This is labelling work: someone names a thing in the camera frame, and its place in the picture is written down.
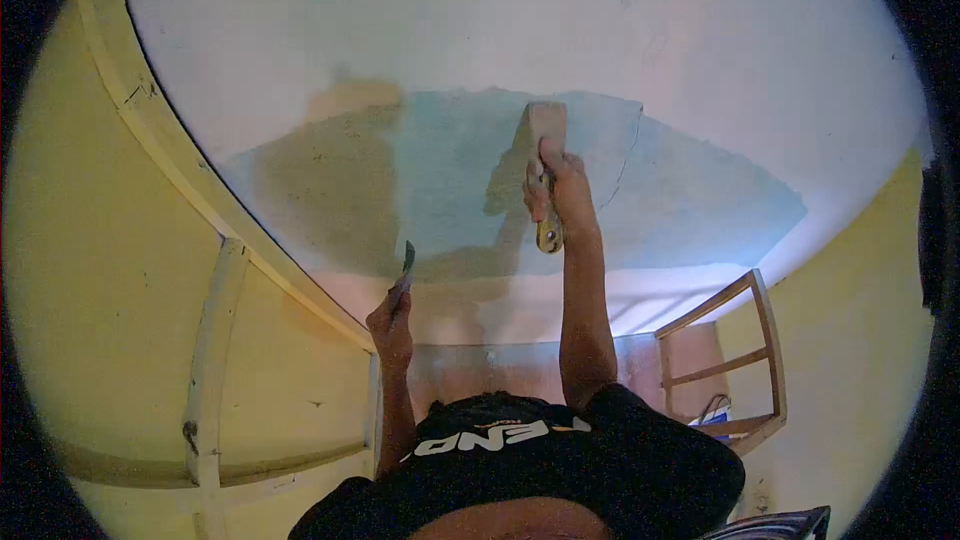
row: yellow-painted wood frame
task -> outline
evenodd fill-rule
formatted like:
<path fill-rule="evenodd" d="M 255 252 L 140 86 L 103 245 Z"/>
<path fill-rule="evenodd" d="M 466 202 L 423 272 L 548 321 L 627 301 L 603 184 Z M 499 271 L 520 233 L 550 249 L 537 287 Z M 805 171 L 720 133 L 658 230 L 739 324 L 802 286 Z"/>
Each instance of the yellow-painted wood frame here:
<path fill-rule="evenodd" d="M 277 245 L 213 170 L 167 102 L 138 42 L 127 0 L 78 0 L 83 33 L 117 112 L 162 172 L 225 238 L 296 301 L 366 352 L 370 334 Z"/>
<path fill-rule="evenodd" d="M 181 125 L 141 50 L 126 0 L 78 0 L 83 34 L 117 112 L 140 146 L 189 203 L 223 237 L 203 305 L 183 417 L 184 462 L 135 461 L 57 445 L 60 464 L 78 487 L 163 493 L 194 516 L 199 537 L 227 537 L 225 510 L 286 492 L 328 484 L 360 470 L 372 476 L 378 444 L 379 367 L 369 332 L 337 305 L 244 209 Z M 223 475 L 220 403 L 237 300 L 247 266 L 263 271 L 343 338 L 370 353 L 362 444 L 233 467 Z"/>

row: yellow wall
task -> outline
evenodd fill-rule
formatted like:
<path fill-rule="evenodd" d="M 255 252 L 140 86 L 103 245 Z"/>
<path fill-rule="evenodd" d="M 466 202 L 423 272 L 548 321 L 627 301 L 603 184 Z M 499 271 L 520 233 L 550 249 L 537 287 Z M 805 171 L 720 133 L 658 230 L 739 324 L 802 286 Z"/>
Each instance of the yellow wall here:
<path fill-rule="evenodd" d="M 932 329 L 917 265 L 921 171 L 911 150 L 844 232 L 770 288 L 789 417 L 744 459 L 748 515 L 758 494 L 769 495 L 771 510 L 831 505 L 837 537 L 893 457 L 923 383 Z M 725 359 L 762 345 L 752 304 L 721 317 L 717 333 Z M 728 382 L 736 417 L 770 413 L 765 363 Z"/>
<path fill-rule="evenodd" d="M 118 113 L 81 5 L 66 0 L 44 44 L 4 163 L 11 329 L 40 423 L 68 469 L 95 478 L 74 485 L 107 532 L 193 537 L 199 493 L 182 465 L 182 426 L 223 237 Z M 291 263 L 281 269 L 303 275 Z M 371 355 L 331 327 L 350 319 L 344 313 L 320 317 L 288 293 L 322 294 L 317 288 L 281 286 L 277 272 L 268 277 L 251 261 L 233 315 L 220 435 L 225 478 L 259 479 L 276 461 L 296 469 L 363 448 Z M 331 462 L 329 474 L 289 494 L 232 505 L 230 521 L 255 509 L 259 526 L 285 537 L 291 513 L 343 477 L 363 475 L 368 454 Z"/>
<path fill-rule="evenodd" d="M 3 267 L 16 349 L 47 432 L 182 461 L 197 324 L 221 238 L 140 148 L 68 0 L 10 149 Z"/>

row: plastering trowel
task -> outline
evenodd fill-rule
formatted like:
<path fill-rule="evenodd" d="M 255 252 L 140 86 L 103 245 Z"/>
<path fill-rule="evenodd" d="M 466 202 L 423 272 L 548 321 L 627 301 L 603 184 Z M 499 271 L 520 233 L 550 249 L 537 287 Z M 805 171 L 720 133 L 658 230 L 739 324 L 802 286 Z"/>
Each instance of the plastering trowel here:
<path fill-rule="evenodd" d="M 401 294 L 410 292 L 410 285 L 413 283 L 414 259 L 416 257 L 417 251 L 414 250 L 413 243 L 407 240 L 406 251 L 403 256 L 403 271 L 400 273 L 400 277 L 396 279 L 396 283 L 393 284 L 393 288 L 390 289 L 392 293 L 390 296 L 390 300 L 392 301 L 390 316 L 392 318 L 397 316 L 397 307 L 401 304 Z"/>
<path fill-rule="evenodd" d="M 536 247 L 552 255 L 564 246 L 564 228 L 560 216 L 553 207 L 553 174 L 544 169 L 540 158 L 541 138 L 550 138 L 558 143 L 559 149 L 567 145 L 567 105 L 563 102 L 529 102 L 523 110 L 520 124 L 516 128 L 518 138 L 530 147 L 529 160 L 539 167 L 539 183 L 546 186 L 550 201 L 546 206 L 546 217 L 536 224 Z M 537 183 L 537 179 L 527 180 L 528 184 Z"/>

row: putty knife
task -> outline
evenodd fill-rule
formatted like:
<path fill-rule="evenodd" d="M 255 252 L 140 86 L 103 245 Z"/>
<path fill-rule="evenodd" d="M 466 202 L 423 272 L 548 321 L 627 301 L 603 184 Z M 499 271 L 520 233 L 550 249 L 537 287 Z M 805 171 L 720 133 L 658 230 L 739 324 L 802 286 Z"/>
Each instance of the putty knife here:
<path fill-rule="evenodd" d="M 530 161 L 541 162 L 540 140 L 550 138 L 559 145 L 560 151 L 567 146 L 567 105 L 563 102 L 529 102 L 523 110 L 516 134 L 530 147 Z M 544 170 L 539 182 L 546 186 L 550 201 L 546 207 L 546 217 L 536 224 L 536 247 L 552 255 L 564 246 L 564 228 L 560 216 L 553 207 L 553 174 Z"/>

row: wooden frame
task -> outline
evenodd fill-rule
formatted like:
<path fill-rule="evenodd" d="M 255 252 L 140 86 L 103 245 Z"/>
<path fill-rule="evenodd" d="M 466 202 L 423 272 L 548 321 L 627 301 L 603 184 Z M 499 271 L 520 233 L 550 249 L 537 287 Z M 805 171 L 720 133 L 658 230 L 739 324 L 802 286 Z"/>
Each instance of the wooden frame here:
<path fill-rule="evenodd" d="M 140 47 L 127 0 L 78 0 L 83 34 L 117 113 L 143 150 L 223 237 L 243 242 L 249 261 L 367 353 L 370 333 L 294 262 L 236 199 L 163 95 Z"/>
<path fill-rule="evenodd" d="M 221 235 L 203 303 L 183 414 L 185 460 L 143 461 L 54 442 L 71 484 L 138 500 L 169 501 L 193 515 L 195 532 L 226 540 L 226 511 L 330 486 L 358 470 L 373 476 L 378 448 L 379 360 L 368 330 L 277 245 L 234 197 L 187 134 L 143 54 L 126 0 L 77 0 L 83 38 L 130 134 L 171 184 Z M 220 420 L 234 315 L 245 272 L 255 267 L 345 341 L 370 355 L 364 441 L 325 453 L 222 466 Z M 255 471 L 255 474 L 244 474 Z"/>
<path fill-rule="evenodd" d="M 753 303 L 760 318 L 760 330 L 763 333 L 763 348 L 751 353 L 743 354 L 727 362 L 707 367 L 686 375 L 672 377 L 670 373 L 670 357 L 666 350 L 666 341 L 674 332 L 686 328 L 691 323 L 716 311 L 722 305 L 730 302 L 739 294 L 750 289 L 753 294 Z M 723 288 L 700 306 L 694 307 L 687 314 L 674 319 L 665 326 L 654 331 L 656 343 L 660 351 L 660 367 L 663 374 L 663 388 L 666 414 L 674 417 L 673 389 L 682 384 L 689 384 L 697 380 L 710 378 L 721 373 L 727 373 L 766 360 L 770 365 L 770 388 L 773 394 L 774 411 L 768 415 L 759 415 L 726 421 L 724 423 L 704 424 L 696 428 L 712 437 L 737 436 L 729 441 L 729 447 L 741 457 L 757 448 L 763 440 L 773 436 L 774 432 L 786 424 L 786 386 L 784 383 L 784 363 L 781 357 L 780 340 L 777 336 L 777 325 L 774 322 L 773 308 L 767 296 L 767 287 L 763 283 L 761 270 L 751 269 L 735 282 Z"/>

